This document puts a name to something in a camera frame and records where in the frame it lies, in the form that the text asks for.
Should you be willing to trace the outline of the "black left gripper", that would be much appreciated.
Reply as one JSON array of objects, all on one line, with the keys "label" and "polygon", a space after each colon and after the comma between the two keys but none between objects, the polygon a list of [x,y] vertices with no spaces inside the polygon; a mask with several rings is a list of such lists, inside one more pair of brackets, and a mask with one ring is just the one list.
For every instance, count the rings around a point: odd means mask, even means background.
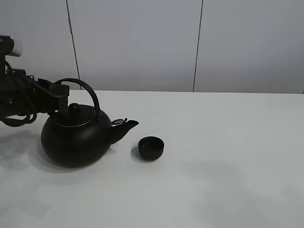
[{"label": "black left gripper", "polygon": [[23,116],[33,119],[38,113],[53,115],[67,108],[69,86],[27,75],[12,68],[0,56],[0,117]]}]

